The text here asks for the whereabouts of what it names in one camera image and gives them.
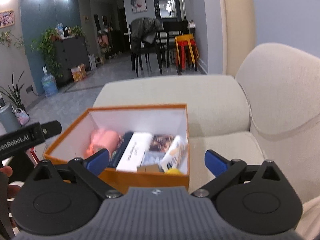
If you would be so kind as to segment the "yellow tape measure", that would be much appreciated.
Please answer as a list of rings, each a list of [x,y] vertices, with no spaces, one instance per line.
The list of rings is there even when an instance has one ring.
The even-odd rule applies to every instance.
[[[183,175],[183,173],[178,168],[170,168],[167,171],[164,172],[165,174],[169,175]]]

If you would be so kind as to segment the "white tube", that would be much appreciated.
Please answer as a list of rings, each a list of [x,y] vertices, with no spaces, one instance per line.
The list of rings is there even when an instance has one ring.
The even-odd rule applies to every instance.
[[[167,172],[171,168],[179,168],[187,152],[187,139],[177,135],[165,156],[160,161],[160,166],[164,172]]]

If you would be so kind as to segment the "white long box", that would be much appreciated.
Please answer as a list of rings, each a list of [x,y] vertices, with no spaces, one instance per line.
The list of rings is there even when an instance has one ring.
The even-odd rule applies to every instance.
[[[148,132],[134,132],[125,151],[116,166],[117,171],[137,172],[145,151],[149,149],[153,134]]]

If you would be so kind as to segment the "brown cardboard box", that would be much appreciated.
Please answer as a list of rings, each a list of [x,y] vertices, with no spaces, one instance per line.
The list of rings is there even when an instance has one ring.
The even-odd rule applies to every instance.
[[[163,170],[158,164],[153,164],[137,167],[137,172],[163,173]]]

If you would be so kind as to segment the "dark illustrated card box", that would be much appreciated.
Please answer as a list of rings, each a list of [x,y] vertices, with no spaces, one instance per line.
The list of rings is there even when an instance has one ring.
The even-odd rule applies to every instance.
[[[150,143],[149,151],[166,153],[171,146],[174,138],[175,137],[173,135],[154,135]]]

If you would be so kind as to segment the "clear plastic cube box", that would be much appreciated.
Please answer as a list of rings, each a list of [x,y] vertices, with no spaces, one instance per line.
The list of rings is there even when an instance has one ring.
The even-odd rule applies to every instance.
[[[164,152],[146,151],[141,162],[141,166],[160,165],[161,160],[164,158]]]

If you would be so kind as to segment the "pink plush toy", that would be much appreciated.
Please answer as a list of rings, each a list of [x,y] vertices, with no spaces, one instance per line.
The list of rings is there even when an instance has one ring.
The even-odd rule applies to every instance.
[[[91,140],[84,157],[88,158],[103,148],[111,155],[117,149],[120,139],[120,135],[115,131],[96,129],[91,133]]]

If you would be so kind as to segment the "blue water jug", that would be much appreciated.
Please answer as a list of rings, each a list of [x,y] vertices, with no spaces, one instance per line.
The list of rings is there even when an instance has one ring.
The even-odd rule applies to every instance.
[[[42,67],[44,76],[42,77],[41,83],[44,90],[44,94],[47,98],[58,93],[55,77],[48,72],[46,66]]]

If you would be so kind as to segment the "beige sofa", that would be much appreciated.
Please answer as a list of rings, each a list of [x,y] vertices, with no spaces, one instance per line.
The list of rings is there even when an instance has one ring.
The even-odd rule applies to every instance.
[[[256,46],[236,76],[152,77],[111,82],[94,107],[185,103],[190,183],[212,180],[204,154],[248,164],[275,161],[303,203],[296,232],[319,239],[319,58],[279,43]]]

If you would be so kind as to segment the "dark cabinet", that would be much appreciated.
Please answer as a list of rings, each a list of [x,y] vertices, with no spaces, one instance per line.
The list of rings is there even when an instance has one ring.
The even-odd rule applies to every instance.
[[[68,83],[73,79],[71,69],[84,64],[89,70],[90,63],[86,41],[84,37],[71,37],[53,42],[55,48],[55,59],[60,65],[54,74],[58,84]]]

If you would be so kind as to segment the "green trailing plant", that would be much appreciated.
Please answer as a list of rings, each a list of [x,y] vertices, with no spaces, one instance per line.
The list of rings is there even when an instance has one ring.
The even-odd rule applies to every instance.
[[[54,75],[57,73],[60,65],[55,59],[56,53],[53,42],[71,37],[84,37],[86,41],[86,36],[80,26],[64,27],[58,24],[55,28],[47,28],[39,38],[34,39],[30,48],[41,55],[45,66]]]

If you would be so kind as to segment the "yellow red stacked stools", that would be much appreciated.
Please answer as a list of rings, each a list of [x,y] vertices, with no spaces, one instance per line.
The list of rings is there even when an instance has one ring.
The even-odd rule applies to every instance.
[[[179,35],[175,37],[176,65],[178,72],[185,70],[186,64],[192,65],[198,71],[197,61],[200,58],[196,40],[193,34]]]

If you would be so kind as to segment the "black dining chair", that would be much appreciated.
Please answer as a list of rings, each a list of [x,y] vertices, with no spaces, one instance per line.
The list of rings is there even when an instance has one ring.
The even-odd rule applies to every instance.
[[[141,44],[137,51],[131,49],[131,64],[132,69],[139,75],[139,69],[142,69],[142,55],[145,55],[147,64],[150,63],[150,54],[155,53],[159,67],[159,72],[162,74],[163,66],[170,66],[170,52],[175,49],[174,38],[178,35],[189,33],[188,21],[166,21],[161,23],[164,30],[157,33],[153,44]],[[131,45],[131,24],[130,28],[130,45]]]

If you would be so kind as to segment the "cream door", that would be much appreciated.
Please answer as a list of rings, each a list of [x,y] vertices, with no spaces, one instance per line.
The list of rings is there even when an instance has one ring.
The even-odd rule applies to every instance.
[[[253,0],[220,0],[223,73],[236,76],[256,43]]]

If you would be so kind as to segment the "framed wall picture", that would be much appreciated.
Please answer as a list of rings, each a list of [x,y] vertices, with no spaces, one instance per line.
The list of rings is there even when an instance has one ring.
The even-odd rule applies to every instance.
[[[132,13],[137,14],[147,11],[146,0],[130,0]]]

